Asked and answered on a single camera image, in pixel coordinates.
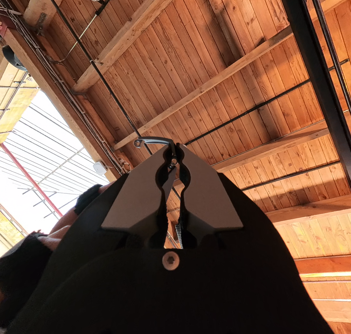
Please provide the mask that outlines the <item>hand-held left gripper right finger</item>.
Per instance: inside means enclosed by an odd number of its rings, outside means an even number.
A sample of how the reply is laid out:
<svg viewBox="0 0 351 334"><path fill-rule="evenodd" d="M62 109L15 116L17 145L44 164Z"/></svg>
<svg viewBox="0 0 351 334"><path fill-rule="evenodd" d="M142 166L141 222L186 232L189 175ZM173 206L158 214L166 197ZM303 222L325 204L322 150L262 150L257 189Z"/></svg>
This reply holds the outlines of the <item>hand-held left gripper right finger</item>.
<svg viewBox="0 0 351 334"><path fill-rule="evenodd" d="M181 192L177 235L181 248L195 248L207 235L243 228L215 169L177 144Z"/></svg>

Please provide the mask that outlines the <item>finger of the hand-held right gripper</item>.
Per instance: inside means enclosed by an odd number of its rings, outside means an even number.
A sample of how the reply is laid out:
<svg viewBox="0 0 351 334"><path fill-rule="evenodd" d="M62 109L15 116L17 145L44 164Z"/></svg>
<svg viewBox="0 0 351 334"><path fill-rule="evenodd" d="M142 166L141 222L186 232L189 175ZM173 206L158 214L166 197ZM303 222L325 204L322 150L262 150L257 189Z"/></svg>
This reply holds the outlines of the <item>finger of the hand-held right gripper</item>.
<svg viewBox="0 0 351 334"><path fill-rule="evenodd" d="M173 187L176 172L176 166L161 167L161 193L163 196L169 196Z"/></svg>

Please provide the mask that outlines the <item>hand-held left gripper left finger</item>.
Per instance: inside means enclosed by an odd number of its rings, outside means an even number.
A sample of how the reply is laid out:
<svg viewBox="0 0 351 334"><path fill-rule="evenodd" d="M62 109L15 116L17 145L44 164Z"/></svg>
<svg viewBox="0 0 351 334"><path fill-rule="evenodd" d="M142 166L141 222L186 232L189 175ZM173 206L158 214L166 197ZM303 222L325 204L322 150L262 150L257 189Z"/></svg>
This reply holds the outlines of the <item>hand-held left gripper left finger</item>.
<svg viewBox="0 0 351 334"><path fill-rule="evenodd" d="M166 202L161 193L161 167L169 166L172 151L163 145L129 173L101 227L135 235L150 248L164 248L168 232Z"/></svg>

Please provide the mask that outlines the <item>grey panel part with tab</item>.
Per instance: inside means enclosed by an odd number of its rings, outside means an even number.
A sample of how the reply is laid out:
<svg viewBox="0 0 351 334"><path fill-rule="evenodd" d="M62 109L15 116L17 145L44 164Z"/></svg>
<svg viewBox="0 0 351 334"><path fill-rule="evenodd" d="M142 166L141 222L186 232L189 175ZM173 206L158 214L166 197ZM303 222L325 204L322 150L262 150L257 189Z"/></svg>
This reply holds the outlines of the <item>grey panel part with tab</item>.
<svg viewBox="0 0 351 334"><path fill-rule="evenodd" d="M137 148L141 148L146 144L160 144L160 145L168 145L172 151L172 158L169 167L176 166L178 164L175 144L172 139L162 138L162 137L155 137L155 136L147 136L147 137L138 137L134 141L134 146Z"/></svg>

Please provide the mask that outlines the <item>person's right hand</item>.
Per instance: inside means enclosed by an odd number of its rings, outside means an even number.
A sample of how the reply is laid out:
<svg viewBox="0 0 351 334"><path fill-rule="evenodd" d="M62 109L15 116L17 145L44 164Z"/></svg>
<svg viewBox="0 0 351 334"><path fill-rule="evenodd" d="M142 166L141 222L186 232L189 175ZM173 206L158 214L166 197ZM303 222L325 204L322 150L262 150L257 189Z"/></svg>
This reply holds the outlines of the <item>person's right hand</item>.
<svg viewBox="0 0 351 334"><path fill-rule="evenodd" d="M54 251L61 242L64 235L67 233L72 224L77 220L78 215L100 194L102 194L114 182L107 185L94 185L83 194L81 194L72 207L63 217L55 224L50 233L46 236L38 236L37 239L41 244L46 246L51 251Z"/></svg>

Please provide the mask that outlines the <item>black ceiling pipe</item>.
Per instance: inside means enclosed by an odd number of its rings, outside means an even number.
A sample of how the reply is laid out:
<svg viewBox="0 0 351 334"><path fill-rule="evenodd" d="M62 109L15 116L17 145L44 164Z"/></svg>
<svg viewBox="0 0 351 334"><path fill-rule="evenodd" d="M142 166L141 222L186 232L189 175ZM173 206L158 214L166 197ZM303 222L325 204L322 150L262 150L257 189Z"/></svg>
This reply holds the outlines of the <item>black ceiling pipe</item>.
<svg viewBox="0 0 351 334"><path fill-rule="evenodd" d="M74 80L75 83L71 89L73 95L86 95L87 91L98 81L105 86L110 97L118 106L120 112L125 117L134 134L139 135L135 123L130 118L121 100L117 97L110 84L107 82L104 74L113 67L114 63L125 53L125 51L140 37L140 35L150 26L150 24L164 11L164 9L173 0L143 0L138 5L136 11L127 15L122 8L119 0L104 0L104 4L95 11L91 21L85 29L78 32L73 28L73 22L70 23L68 18L60 9L56 0L49 0L63 23L68 28L74 38L74 45L68 51L63 60L52 60L52 64L64 66L64 61L69 57L72 50L78 45L85 57L89 60L89 67L82 73L81 77ZM94 23L97 25L99 33L104 37L105 47L101 49L99 55L93 58L88 47L81 41L82 37L88 30L88 35L93 34Z"/></svg>

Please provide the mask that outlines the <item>glass skylight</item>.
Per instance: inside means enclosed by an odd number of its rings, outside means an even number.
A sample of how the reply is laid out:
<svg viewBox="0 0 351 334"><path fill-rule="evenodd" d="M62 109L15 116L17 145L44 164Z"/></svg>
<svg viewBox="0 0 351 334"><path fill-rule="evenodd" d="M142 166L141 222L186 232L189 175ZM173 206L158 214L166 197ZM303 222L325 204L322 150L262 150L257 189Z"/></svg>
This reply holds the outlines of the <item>glass skylight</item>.
<svg viewBox="0 0 351 334"><path fill-rule="evenodd" d="M1 118L5 146L62 214L79 195L108 179L42 91L1 89L1 111L14 114L15 102L33 100L15 125ZM1 255L32 231L49 232L60 217L1 148Z"/></svg>

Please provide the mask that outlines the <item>red ceiling pipe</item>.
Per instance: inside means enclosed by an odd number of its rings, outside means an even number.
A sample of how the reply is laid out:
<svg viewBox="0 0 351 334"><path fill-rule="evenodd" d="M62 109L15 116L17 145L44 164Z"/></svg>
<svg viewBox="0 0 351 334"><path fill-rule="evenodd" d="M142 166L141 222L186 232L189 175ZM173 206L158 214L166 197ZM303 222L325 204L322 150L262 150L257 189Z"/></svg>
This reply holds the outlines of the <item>red ceiling pipe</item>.
<svg viewBox="0 0 351 334"><path fill-rule="evenodd" d="M30 174L25 170L25 168L20 164L20 162L15 158L15 156L10 152L10 150L5 146L4 143L0 144L2 150L10 157L14 164L20 169L24 176L29 180L33 187L41 194L43 199L51 206L54 212L59 216L63 217L61 211L55 206L55 204L50 200L46 193L41 189L38 183L30 176Z"/></svg>

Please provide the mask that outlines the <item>black ceiling lamp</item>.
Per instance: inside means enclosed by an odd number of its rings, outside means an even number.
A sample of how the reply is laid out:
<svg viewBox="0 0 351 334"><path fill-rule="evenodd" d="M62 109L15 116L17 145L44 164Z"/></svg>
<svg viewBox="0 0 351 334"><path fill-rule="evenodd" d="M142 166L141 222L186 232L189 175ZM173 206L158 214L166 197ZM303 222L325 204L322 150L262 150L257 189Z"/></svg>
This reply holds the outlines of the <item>black ceiling lamp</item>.
<svg viewBox="0 0 351 334"><path fill-rule="evenodd" d="M21 61L18 59L18 57L15 55L14 51L11 49L9 45L3 46L2 47L2 53L5 59L15 68L27 72L28 70L25 68L25 66L21 63Z"/></svg>

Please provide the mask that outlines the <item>black overhead frame bar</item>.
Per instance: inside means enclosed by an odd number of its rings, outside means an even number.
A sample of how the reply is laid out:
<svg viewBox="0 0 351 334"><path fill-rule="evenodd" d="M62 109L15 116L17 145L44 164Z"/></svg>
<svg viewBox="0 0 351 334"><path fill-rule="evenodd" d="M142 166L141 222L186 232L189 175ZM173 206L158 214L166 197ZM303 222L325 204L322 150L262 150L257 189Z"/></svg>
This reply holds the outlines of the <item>black overhead frame bar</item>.
<svg viewBox="0 0 351 334"><path fill-rule="evenodd" d="M282 0L288 21L350 186L350 132L305 0Z"/></svg>

